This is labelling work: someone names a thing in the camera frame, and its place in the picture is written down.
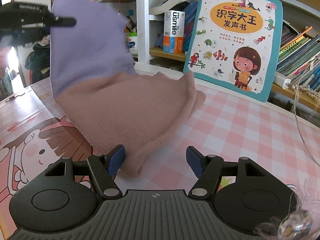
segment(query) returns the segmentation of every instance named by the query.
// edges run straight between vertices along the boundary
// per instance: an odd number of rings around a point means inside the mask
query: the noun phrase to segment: plastic container
[[[138,55],[138,34],[137,33],[127,33],[128,39],[128,49],[133,56]]]

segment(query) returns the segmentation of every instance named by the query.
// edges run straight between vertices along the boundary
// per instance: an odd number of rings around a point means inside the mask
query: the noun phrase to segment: clownfish illustration
[[[216,60],[224,60],[226,61],[228,57],[224,56],[224,53],[222,53],[221,49],[219,51],[216,51],[213,56],[216,58]]]

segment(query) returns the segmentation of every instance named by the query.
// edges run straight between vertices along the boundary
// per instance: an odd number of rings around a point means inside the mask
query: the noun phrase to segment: cartoon girl
[[[250,47],[239,48],[233,58],[233,66],[238,71],[235,77],[235,86],[247,89],[251,75],[256,75],[261,68],[259,53]]]
[[[81,161],[92,154],[92,146],[66,116],[43,121],[5,145],[0,150],[0,178],[8,179],[0,181],[0,239],[9,238],[16,229],[9,213],[15,192],[59,158]],[[83,176],[75,179],[90,186]]]
[[[241,1],[242,1],[242,2],[239,3],[239,5],[240,5],[241,7],[243,7],[243,8],[246,8],[246,7],[247,7],[246,4],[245,4],[246,0],[241,0]]]

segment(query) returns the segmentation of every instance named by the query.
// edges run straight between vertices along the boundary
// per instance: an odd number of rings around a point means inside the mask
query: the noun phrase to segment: stack of books
[[[312,90],[318,91],[320,90],[320,58],[318,59],[320,36],[308,37],[306,33],[310,29],[312,27],[299,33],[284,22],[276,71],[291,79],[292,84],[297,84],[301,78],[299,85],[309,85]]]
[[[186,52],[189,48],[193,26],[196,20],[198,2],[191,2],[183,10],[185,12],[184,17],[184,32],[183,32],[183,48],[182,51]]]

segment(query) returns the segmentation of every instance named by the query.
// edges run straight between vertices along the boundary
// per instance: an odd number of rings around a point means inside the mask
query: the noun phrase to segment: metal rivet
[[[191,193],[195,196],[204,196],[208,192],[204,188],[194,188]]]
[[[117,190],[116,188],[108,188],[103,193],[108,197],[114,197],[119,194],[119,190]]]

